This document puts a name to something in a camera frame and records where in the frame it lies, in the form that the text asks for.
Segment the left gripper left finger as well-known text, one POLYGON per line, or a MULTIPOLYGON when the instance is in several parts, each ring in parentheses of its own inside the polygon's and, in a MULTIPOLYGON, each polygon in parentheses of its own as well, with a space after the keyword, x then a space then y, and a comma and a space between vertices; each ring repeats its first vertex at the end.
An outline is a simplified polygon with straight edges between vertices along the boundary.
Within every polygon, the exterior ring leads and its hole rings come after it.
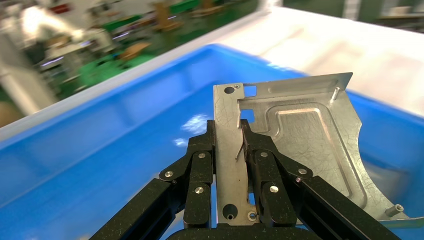
POLYGON ((215 133, 215 122, 208 120, 206 132, 189 139, 185 155, 145 185, 91 239, 159 240, 180 212, 184 228, 168 239, 188 240, 189 230, 209 230, 215 133))

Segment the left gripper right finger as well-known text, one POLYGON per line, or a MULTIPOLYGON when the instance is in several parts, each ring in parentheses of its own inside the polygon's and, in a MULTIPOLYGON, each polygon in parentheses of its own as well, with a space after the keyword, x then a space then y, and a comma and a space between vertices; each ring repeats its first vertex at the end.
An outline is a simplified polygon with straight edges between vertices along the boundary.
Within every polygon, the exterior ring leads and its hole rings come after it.
POLYGON ((395 240, 397 236, 271 137, 241 120, 248 175, 260 221, 291 240, 395 240))

